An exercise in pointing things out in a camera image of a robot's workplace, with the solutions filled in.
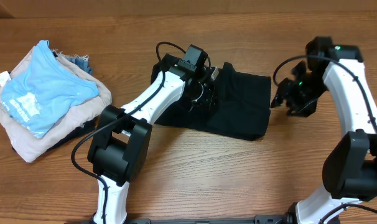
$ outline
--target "wooden surface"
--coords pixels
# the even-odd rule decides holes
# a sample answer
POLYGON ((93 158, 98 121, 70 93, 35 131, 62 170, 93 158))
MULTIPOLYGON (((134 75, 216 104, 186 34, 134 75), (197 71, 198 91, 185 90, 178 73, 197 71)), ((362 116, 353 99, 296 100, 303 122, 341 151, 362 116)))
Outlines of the wooden surface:
MULTIPOLYGON (((0 20, 0 72, 12 70, 39 40, 65 54, 90 56, 94 76, 130 102, 149 85, 156 43, 204 48, 212 64, 270 76, 288 57, 303 54, 316 35, 360 46, 377 104, 377 12, 259 13, 94 19, 0 20)), ((173 48, 162 54, 180 56, 173 48)), ((283 68, 278 80, 295 63, 283 68)), ((340 140, 335 106, 325 93, 309 118, 272 110, 268 131, 254 142, 188 129, 154 126, 147 161, 131 184, 131 218, 223 218, 284 213, 321 183, 322 165, 340 140)), ((89 218, 96 210, 97 181, 76 170, 70 153, 77 141, 26 164, 11 150, 0 125, 0 223, 59 224, 89 218)), ((90 143, 78 151, 87 169, 90 143)), ((377 198, 364 203, 377 208, 377 198)), ((355 208, 343 223, 377 223, 355 208)))
POLYGON ((0 0, 2 18, 331 11, 377 11, 377 0, 0 0))

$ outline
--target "light blue fabric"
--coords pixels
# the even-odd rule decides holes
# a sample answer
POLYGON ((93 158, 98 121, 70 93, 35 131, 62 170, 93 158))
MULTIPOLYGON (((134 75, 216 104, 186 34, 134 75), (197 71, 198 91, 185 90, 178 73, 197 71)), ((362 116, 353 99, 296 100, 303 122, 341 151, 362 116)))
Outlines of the light blue fabric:
POLYGON ((64 69, 49 49, 49 42, 41 40, 34 47, 27 70, 5 85, 1 100, 16 121, 41 138, 70 107, 98 94, 96 83, 64 69))

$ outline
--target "beige fabric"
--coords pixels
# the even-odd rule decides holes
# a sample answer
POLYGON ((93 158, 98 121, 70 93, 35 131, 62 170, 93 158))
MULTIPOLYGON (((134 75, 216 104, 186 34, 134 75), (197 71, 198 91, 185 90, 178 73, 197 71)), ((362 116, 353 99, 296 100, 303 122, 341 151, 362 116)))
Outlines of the beige fabric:
MULTIPOLYGON (((31 49, 31 51, 11 72, 10 75, 12 79, 27 69, 32 58, 32 52, 33 49, 31 49)), ((3 88, 0 87, 0 123, 6 130, 13 148, 26 162, 34 161, 48 148, 54 146, 59 140, 72 132, 76 127, 79 127, 86 121, 92 120, 100 115, 102 110, 111 104, 111 93, 104 84, 84 72, 74 63, 69 62, 61 55, 57 57, 57 61, 78 77, 95 82, 99 90, 99 96, 94 97, 81 105, 70 108, 68 113, 60 118, 42 139, 37 139, 26 128, 22 127, 17 121, 11 118, 9 113, 4 109, 1 104, 1 93, 3 88)))

